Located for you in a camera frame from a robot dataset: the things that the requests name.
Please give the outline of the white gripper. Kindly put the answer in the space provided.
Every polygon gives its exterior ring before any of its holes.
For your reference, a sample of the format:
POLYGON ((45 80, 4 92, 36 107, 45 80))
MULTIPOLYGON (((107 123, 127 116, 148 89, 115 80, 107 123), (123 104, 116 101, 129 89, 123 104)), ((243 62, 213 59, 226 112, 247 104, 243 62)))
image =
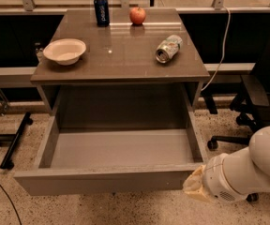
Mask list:
POLYGON ((223 171, 225 153, 212 157, 204 166, 199 166, 184 182, 183 191, 189 198, 210 203, 212 197, 222 203, 235 203, 247 198, 240 194, 227 181, 223 171))

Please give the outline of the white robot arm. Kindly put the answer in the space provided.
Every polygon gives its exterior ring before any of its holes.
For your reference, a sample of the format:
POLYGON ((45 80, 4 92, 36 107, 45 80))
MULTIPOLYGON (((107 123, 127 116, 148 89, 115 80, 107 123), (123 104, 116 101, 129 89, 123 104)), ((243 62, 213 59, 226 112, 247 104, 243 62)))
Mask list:
POLYGON ((222 203, 243 201, 253 193, 270 193, 270 127, 256 131, 248 147, 222 153, 199 166, 183 190, 192 199, 222 203))

